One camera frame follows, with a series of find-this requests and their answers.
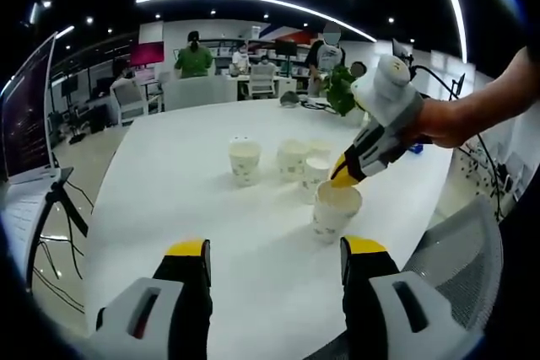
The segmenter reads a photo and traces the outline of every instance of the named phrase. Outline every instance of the human hand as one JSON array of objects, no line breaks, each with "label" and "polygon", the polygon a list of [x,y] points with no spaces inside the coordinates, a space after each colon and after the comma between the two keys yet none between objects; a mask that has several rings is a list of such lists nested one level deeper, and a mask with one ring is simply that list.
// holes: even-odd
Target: human hand
[{"label": "human hand", "polygon": [[469,138],[464,125],[457,102],[425,99],[416,121],[403,131],[402,140],[412,144],[416,139],[428,136],[435,145],[457,148]]}]

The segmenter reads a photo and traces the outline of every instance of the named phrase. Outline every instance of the monitor screen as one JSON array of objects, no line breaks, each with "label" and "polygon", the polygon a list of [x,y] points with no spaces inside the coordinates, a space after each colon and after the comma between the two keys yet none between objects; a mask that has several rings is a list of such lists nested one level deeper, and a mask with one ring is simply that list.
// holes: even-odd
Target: monitor screen
[{"label": "monitor screen", "polygon": [[396,40],[391,41],[391,48],[392,48],[392,54],[394,56],[397,56],[399,59],[401,59],[404,62],[407,62],[409,60],[410,55],[407,49]]},{"label": "monitor screen", "polygon": [[73,92],[76,92],[78,88],[78,76],[73,75],[62,82],[62,97],[66,97]]},{"label": "monitor screen", "polygon": [[51,165],[45,94],[54,40],[52,36],[32,54],[4,91],[2,135],[8,177]]},{"label": "monitor screen", "polygon": [[163,62],[165,60],[163,41],[137,44],[132,47],[131,54],[132,67],[147,65],[149,63]]},{"label": "monitor screen", "polygon": [[298,52],[298,45],[293,41],[280,41],[275,42],[276,54],[285,56],[296,56]]}]

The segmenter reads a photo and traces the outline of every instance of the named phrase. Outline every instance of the person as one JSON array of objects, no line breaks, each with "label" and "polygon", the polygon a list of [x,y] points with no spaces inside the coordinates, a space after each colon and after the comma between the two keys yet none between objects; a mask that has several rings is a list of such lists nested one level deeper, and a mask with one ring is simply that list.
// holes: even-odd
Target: person
[{"label": "person", "polygon": [[322,85],[321,75],[330,73],[338,65],[345,65],[345,51],[338,43],[331,45],[326,39],[315,41],[307,54],[305,65],[310,69],[307,93],[318,96]]},{"label": "person", "polygon": [[125,59],[115,59],[112,62],[112,76],[115,81],[112,83],[111,89],[116,89],[124,85],[137,86],[135,74]]},{"label": "person", "polygon": [[181,70],[181,78],[208,76],[208,69],[212,66],[212,54],[206,46],[199,44],[198,31],[192,31],[187,36],[189,46],[180,50],[175,69]]},{"label": "person", "polygon": [[246,75],[250,69],[250,57],[247,55],[247,45],[242,44],[233,54],[233,65],[240,75]]},{"label": "person", "polygon": [[278,69],[278,67],[276,67],[276,65],[273,62],[270,62],[268,55],[261,56],[261,61],[259,62],[259,65],[273,67],[274,74],[276,70]]},{"label": "person", "polygon": [[[443,148],[461,146],[470,137],[528,110],[540,99],[540,40],[517,52],[506,70],[485,89],[455,101],[427,99],[418,119],[403,137],[413,142],[422,135]],[[536,129],[540,142],[540,128]],[[534,347],[533,325],[523,323],[535,298],[527,299],[524,287],[534,282],[532,263],[537,247],[532,233],[540,223],[540,170],[524,195],[502,220],[504,266],[497,299],[485,329],[485,342],[475,358],[511,358],[524,345]]]}]

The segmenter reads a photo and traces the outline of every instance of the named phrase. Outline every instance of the white shirt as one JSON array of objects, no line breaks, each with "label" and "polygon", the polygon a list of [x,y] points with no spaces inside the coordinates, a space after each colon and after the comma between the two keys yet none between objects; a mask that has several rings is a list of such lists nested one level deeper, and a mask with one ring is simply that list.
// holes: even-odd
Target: white shirt
[{"label": "white shirt", "polygon": [[237,51],[233,54],[233,64],[236,65],[240,71],[246,73],[251,65],[250,57],[247,55],[247,53],[242,54],[241,52]]}]

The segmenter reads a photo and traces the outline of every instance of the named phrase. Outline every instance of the green shirt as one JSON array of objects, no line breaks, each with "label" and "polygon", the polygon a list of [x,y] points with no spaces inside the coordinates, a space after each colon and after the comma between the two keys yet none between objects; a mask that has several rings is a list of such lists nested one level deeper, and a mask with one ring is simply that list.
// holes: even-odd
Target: green shirt
[{"label": "green shirt", "polygon": [[212,54],[206,46],[199,46],[196,51],[190,47],[180,50],[175,69],[181,69],[182,78],[194,76],[208,76],[208,69],[212,66]]}]

